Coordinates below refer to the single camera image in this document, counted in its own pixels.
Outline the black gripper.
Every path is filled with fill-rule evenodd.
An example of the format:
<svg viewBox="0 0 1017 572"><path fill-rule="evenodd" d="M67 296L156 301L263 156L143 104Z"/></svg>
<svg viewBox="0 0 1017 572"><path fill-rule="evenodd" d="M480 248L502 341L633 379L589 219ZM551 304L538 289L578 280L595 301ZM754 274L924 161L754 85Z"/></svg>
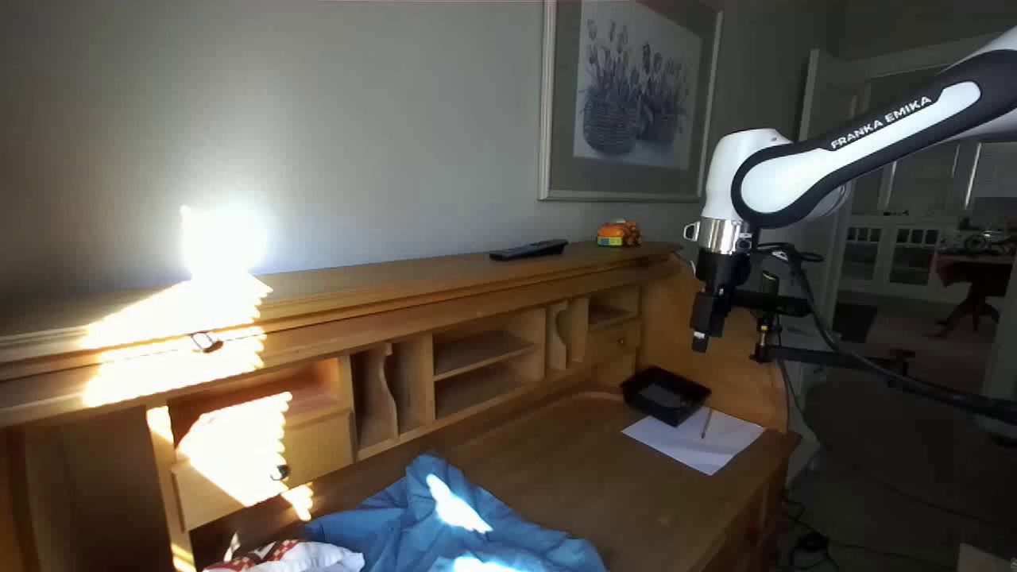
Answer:
<svg viewBox="0 0 1017 572"><path fill-rule="evenodd" d="M694 298L694 348L705 352L710 341L722 333L723 316L732 310L732 296L738 286L750 275L750 257L744 252L738 254L716 254L710 248L695 257L695 280L701 289Z"/></svg>

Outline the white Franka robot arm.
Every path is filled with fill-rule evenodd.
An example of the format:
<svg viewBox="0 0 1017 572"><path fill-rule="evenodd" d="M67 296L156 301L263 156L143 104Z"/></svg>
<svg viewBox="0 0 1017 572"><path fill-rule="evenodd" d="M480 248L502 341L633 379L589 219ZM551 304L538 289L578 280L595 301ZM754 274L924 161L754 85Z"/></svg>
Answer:
<svg viewBox="0 0 1017 572"><path fill-rule="evenodd" d="M830 212L847 180L920 149L997 138L1017 117L1017 29L992 38L906 101L867 112L823 136L791 143L775 128L722 136L705 171L705 203L694 222L700 244L688 337L700 352L722 333L738 286L750 274L758 230L784 230Z"/></svg>

